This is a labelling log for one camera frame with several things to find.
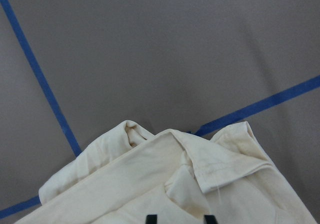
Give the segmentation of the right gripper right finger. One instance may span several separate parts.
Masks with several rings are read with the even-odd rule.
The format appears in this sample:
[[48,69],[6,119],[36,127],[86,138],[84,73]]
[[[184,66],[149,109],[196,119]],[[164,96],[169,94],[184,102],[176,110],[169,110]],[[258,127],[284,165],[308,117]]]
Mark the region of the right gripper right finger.
[[204,215],[203,216],[204,224],[217,224],[217,219],[214,215]]

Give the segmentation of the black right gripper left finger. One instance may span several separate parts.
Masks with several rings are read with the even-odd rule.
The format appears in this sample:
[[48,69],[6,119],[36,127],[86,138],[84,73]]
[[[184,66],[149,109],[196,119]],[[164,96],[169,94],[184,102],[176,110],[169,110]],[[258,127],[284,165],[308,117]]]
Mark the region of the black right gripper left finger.
[[158,215],[157,214],[148,214],[146,216],[146,224],[157,224],[158,223]]

